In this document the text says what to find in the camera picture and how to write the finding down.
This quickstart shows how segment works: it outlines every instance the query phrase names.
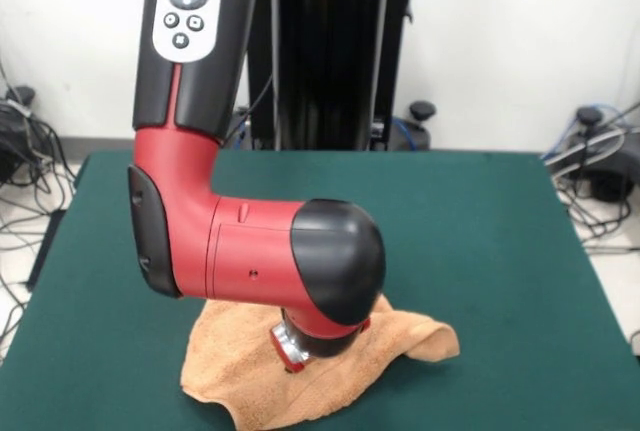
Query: black stand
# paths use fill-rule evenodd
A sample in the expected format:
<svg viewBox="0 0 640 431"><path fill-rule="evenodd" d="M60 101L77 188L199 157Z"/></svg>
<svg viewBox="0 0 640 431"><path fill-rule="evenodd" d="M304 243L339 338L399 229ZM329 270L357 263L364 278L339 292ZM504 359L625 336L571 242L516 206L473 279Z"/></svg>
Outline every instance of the black stand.
<svg viewBox="0 0 640 431"><path fill-rule="evenodd" d="M257 0L248 48L258 149L366 150L389 141L409 0Z"/></svg>

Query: towel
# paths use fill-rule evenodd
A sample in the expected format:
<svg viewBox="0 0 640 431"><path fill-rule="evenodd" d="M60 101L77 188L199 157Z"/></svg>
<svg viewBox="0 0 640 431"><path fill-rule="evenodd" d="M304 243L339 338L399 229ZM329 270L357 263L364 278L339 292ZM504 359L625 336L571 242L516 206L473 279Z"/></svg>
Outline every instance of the towel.
<svg viewBox="0 0 640 431"><path fill-rule="evenodd" d="M402 354L437 362L459 353L449 325L394 310L381 297L347 351L289 374L269 340L281 319L271 306L208 301L189 337L183 391L227 408L239 430L276 429L349 406Z"/></svg>

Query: green table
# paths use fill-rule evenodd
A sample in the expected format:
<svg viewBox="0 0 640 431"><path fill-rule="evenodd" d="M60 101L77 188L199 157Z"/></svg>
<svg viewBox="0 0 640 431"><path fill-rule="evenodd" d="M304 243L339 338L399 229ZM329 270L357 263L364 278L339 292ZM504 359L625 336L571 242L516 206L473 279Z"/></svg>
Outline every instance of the green table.
<svg viewBox="0 0 640 431"><path fill-rule="evenodd" d="M84 168L0 368L2 431L232 427L180 390L202 302L143 283L130 159L98 153ZM640 429L640 368L534 156L226 152L214 181L361 204L384 235L391 302L460 337L459 358L400 358L353 406L296 429Z"/></svg>

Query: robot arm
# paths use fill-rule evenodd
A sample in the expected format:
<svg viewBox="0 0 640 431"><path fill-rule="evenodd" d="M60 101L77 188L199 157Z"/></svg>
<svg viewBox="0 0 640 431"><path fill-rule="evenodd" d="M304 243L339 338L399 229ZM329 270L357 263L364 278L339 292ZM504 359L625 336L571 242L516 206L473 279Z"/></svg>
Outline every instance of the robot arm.
<svg viewBox="0 0 640 431"><path fill-rule="evenodd" d="M344 351L384 281L381 235L341 201L224 197L211 178L229 126L254 0L145 0L131 213L143 276L171 296L283 309L292 371Z"/></svg>

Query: white control pad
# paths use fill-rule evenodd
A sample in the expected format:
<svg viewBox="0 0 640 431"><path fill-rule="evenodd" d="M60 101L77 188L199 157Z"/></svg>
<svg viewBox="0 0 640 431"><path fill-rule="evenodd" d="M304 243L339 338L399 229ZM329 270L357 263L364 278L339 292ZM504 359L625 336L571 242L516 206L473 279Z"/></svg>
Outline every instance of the white control pad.
<svg viewBox="0 0 640 431"><path fill-rule="evenodd" d="M153 45L166 60L191 63L216 45L220 0L157 0Z"/></svg>

